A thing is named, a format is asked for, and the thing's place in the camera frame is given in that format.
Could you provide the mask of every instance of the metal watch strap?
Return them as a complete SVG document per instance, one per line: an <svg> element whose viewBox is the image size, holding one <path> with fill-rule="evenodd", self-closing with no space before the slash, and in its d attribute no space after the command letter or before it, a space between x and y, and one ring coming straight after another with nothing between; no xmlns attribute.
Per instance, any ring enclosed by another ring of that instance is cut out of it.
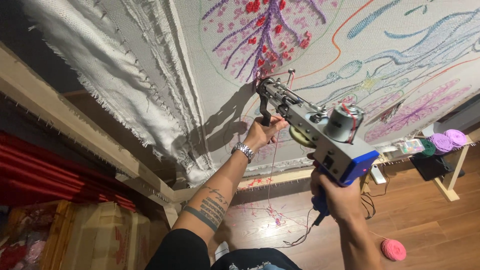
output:
<svg viewBox="0 0 480 270"><path fill-rule="evenodd" d="M241 142L237 142L232 149L232 154L233 154L233 152L235 152L235 150L242 151L245 154L245 156L247 156L247 158L248 158L248 164L250 164L250 162L252 161L252 158L253 158L253 151L250 149L250 147L244 145Z"/></svg>

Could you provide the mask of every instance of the wooden floor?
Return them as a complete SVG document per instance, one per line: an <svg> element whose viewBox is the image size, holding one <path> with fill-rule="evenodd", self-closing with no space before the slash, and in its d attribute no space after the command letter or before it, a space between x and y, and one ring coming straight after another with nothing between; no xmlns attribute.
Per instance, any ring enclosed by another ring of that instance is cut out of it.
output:
<svg viewBox="0 0 480 270"><path fill-rule="evenodd" d="M403 261L383 257L386 269L480 269L480 147L470 148L463 169L466 175L455 186L460 200L447 202L410 162L385 167L390 184L385 196L373 198L376 214L367 223L371 232L396 239L407 249ZM372 195L382 194L385 187L369 186ZM310 192L271 198L276 217L266 210L267 200L230 207L209 245L211 260L222 241L234 250L285 246L283 241L298 239L306 231L310 198ZM314 218L312 211L309 224ZM372 234L372 239L379 247L382 238ZM331 217L312 228L304 243L280 251L304 270L343 269L338 226Z"/></svg>

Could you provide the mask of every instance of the pink yarn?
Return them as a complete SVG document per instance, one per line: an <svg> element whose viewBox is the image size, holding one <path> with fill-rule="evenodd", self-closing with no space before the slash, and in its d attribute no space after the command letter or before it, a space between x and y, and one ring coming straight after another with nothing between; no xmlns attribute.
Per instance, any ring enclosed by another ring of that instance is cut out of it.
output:
<svg viewBox="0 0 480 270"><path fill-rule="evenodd" d="M407 256L407 251L402 243L393 239L386 239L382 242L382 252L392 261L403 260Z"/></svg>

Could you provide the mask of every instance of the frayed white fabric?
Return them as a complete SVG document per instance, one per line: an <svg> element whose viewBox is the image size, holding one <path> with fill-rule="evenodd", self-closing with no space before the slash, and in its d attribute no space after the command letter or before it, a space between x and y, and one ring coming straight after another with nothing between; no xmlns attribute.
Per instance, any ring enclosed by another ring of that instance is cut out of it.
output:
<svg viewBox="0 0 480 270"><path fill-rule="evenodd" d="M24 0L54 52L119 122L184 169L191 186L215 171L172 2Z"/></svg>

